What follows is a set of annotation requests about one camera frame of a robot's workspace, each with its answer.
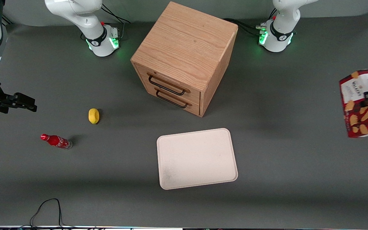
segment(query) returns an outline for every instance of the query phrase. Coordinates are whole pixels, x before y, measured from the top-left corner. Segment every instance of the green led light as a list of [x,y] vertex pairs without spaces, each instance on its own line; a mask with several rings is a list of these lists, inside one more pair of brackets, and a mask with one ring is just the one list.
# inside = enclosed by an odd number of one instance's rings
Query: green led light
[[261,45],[265,44],[267,37],[268,37],[268,32],[265,31],[264,34],[262,34],[261,37],[259,38],[259,43]]
[[109,41],[114,49],[119,47],[119,40],[117,38],[109,38]]
[[90,50],[92,50],[92,47],[90,47],[90,44],[89,44],[89,42],[88,42],[88,40],[87,40],[87,39],[86,39],[86,43],[88,44],[89,49],[90,49]]
[[289,41],[287,42],[287,44],[289,45],[290,42],[292,41],[292,37],[293,37],[293,33],[290,35]]

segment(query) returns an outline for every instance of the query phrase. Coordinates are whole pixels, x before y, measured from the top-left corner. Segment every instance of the coca-cola bottle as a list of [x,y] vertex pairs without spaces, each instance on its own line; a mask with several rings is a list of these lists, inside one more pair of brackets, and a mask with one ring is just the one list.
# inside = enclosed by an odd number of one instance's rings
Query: coca-cola bottle
[[41,140],[48,142],[53,147],[58,147],[64,150],[69,150],[72,147],[72,141],[66,140],[65,138],[57,135],[42,134]]

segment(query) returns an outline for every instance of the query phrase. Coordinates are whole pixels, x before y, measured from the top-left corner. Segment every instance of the yellow lemon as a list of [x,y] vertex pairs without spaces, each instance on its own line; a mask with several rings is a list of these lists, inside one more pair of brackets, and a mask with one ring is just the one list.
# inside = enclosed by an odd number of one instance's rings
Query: yellow lemon
[[97,109],[89,110],[89,121],[92,124],[96,124],[97,122],[99,122],[99,111]]

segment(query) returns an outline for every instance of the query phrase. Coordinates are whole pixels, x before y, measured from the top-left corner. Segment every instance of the white tray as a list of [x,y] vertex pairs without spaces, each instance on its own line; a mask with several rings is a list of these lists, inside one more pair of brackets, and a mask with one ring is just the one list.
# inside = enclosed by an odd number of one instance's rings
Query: white tray
[[160,186],[178,189],[238,178],[231,134],[226,128],[172,134],[157,140]]

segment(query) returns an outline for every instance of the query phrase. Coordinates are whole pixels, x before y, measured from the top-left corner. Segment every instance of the bottle cap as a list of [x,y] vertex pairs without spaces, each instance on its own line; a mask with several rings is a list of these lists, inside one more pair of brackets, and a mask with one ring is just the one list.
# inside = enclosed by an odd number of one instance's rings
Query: bottle cap
[[48,140],[49,139],[49,135],[47,134],[42,134],[41,135],[41,140]]

